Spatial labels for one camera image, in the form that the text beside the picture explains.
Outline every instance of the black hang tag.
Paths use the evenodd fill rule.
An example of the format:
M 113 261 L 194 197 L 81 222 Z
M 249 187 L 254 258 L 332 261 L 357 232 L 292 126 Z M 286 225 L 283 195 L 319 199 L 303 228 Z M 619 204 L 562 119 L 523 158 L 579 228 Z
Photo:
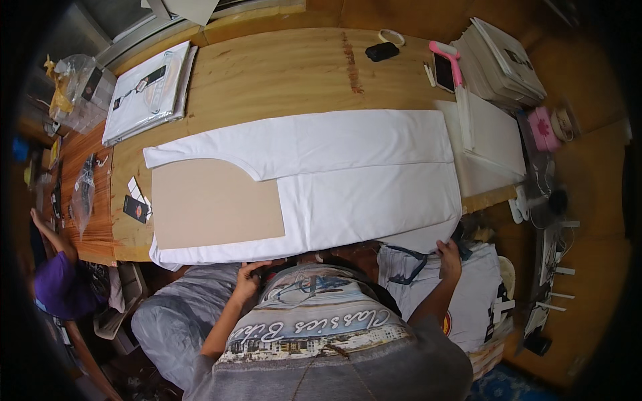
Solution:
M 87 80 L 87 84 L 82 91 L 82 97 L 86 101 L 90 101 L 94 96 L 94 92 L 96 91 L 96 87 L 98 86 L 98 82 L 100 82 L 100 78 L 102 78 L 102 76 L 103 72 L 100 71 L 97 67 L 94 67 L 94 70 L 91 73 L 91 76 L 89 77 L 89 80 Z
M 494 331 L 495 331 L 495 325 L 492 324 L 492 322 L 491 322 L 490 325 L 488 325 L 488 327 L 486 328 L 486 337 L 484 337 L 484 339 L 483 339 L 484 343 L 492 338 L 492 333 Z
M 167 71 L 167 65 L 163 65 L 161 68 L 141 79 L 138 85 L 136 85 L 136 92 L 142 92 L 147 86 L 161 79 L 165 76 L 165 71 Z
M 123 205 L 123 212 L 132 216 L 141 223 L 147 223 L 147 205 L 139 202 L 129 195 L 125 195 L 125 204 Z
M 114 110 L 120 107 L 120 102 L 123 100 L 124 96 L 114 100 Z

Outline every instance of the plastic wrap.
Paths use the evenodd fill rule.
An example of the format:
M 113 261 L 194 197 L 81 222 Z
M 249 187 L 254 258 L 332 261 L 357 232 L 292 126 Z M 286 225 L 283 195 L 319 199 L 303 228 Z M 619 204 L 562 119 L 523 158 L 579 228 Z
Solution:
M 103 145 L 113 145 L 171 119 L 189 47 L 189 42 L 176 45 L 118 78 Z
M 86 134 L 107 118 L 116 77 L 87 55 L 73 55 L 58 63 L 47 60 L 47 76 L 56 85 L 49 116 Z
M 189 86 L 189 77 L 192 72 L 192 66 L 194 65 L 194 57 L 196 56 L 197 50 L 198 50 L 198 46 L 192 46 L 189 49 L 183 68 L 180 72 L 180 78 L 179 78 L 180 82 L 178 85 L 176 103 L 174 104 L 174 111 L 162 119 L 152 121 L 149 124 L 139 127 L 138 129 L 130 130 L 128 133 L 116 139 L 105 140 L 105 137 L 103 136 L 103 145 L 105 146 L 115 145 L 116 143 L 121 142 L 127 138 L 131 138 L 134 135 L 138 135 L 143 131 L 151 130 L 155 126 L 159 126 L 161 124 L 168 123 L 170 121 L 178 120 L 185 117 L 185 104 L 187 103 L 187 88 Z
M 94 193 L 96 186 L 94 185 L 94 161 L 96 154 L 92 153 L 87 157 L 83 164 L 78 177 L 74 183 L 74 191 L 71 194 L 71 209 L 73 211 L 73 219 L 78 232 L 80 233 L 80 240 L 82 241 L 82 234 L 89 224 L 91 217 L 91 210 L 94 206 Z
M 239 264 L 192 266 L 143 302 L 132 318 L 141 348 L 167 380 L 187 390 L 193 362 L 232 295 Z

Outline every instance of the orange logo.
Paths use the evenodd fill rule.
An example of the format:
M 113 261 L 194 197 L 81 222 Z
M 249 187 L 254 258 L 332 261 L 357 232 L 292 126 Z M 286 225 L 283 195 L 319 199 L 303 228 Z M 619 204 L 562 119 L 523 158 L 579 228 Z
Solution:
M 444 334 L 448 337 L 450 330 L 453 328 L 453 319 L 450 316 L 450 311 L 446 312 L 446 317 L 444 318 Z

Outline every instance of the pink box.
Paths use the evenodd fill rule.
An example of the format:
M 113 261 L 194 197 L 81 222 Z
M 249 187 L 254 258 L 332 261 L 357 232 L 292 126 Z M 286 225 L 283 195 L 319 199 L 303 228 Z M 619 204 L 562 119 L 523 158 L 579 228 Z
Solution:
M 533 132 L 537 150 L 541 152 L 554 152 L 561 146 L 559 139 L 551 127 L 551 117 L 546 107 L 537 107 L 528 114 L 528 122 Z

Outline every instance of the stack of paper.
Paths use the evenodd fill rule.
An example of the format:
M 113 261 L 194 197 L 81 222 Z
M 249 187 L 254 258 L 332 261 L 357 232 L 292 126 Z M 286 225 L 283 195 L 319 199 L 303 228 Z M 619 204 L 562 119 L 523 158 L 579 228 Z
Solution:
M 114 145 L 185 116 L 187 86 L 197 49 L 190 48 L 189 42 L 181 43 L 118 78 L 103 145 Z
M 511 108 L 537 106 L 546 91 L 517 39 L 479 18 L 451 43 L 469 90 Z
M 517 121 L 468 89 L 457 87 L 455 96 L 467 163 L 475 166 L 473 170 L 486 171 L 494 185 L 523 181 L 526 165 Z

